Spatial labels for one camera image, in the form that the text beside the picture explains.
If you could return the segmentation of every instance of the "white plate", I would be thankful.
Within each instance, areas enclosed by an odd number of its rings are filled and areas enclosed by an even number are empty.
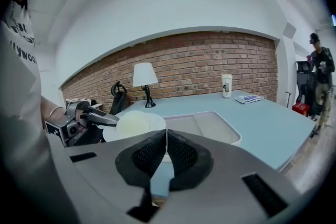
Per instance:
[[[149,132],[166,129],[166,121],[164,120],[164,118],[162,118],[161,116],[156,115],[154,113],[145,113],[145,115],[146,115],[146,117],[148,117],[148,121],[150,121]],[[103,137],[104,137],[106,142],[111,142],[111,141],[115,141],[115,140],[129,138],[129,136],[124,136],[122,134],[119,134],[117,132],[116,127],[109,127],[109,126],[105,126],[103,128]]]

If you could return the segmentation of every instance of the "light blue tabletop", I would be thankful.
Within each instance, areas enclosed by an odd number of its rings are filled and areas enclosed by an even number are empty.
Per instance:
[[[239,95],[249,94],[244,91],[233,91],[230,99],[223,98],[221,92],[155,99],[156,106],[149,109],[144,107],[146,100],[141,100],[121,114],[130,110],[141,110],[160,116],[216,111],[240,133],[241,148],[272,168],[279,169],[304,143],[315,122],[266,99],[241,104],[235,100]]]

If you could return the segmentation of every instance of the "black lamp base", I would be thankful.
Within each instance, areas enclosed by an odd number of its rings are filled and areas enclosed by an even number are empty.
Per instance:
[[[156,104],[153,102],[153,99],[151,98],[151,93],[150,93],[150,90],[149,90],[149,86],[148,85],[145,85],[142,90],[145,91],[146,93],[146,96],[147,96],[147,103],[145,105],[145,108],[153,108],[154,106],[156,106]]]

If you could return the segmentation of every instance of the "gray floor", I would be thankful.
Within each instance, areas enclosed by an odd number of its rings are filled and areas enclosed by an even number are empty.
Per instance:
[[[329,119],[319,135],[308,138],[294,158],[281,171],[304,193],[322,182],[336,152],[336,102],[333,98]]]

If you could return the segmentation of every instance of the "table lamp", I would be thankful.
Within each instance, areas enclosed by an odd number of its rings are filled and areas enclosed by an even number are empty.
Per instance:
[[[147,96],[147,103],[145,108],[152,108],[156,106],[151,98],[151,93],[149,91],[149,84],[158,83],[153,66],[150,62],[138,63],[134,66],[133,74],[133,87],[143,86],[142,90],[145,91]]]

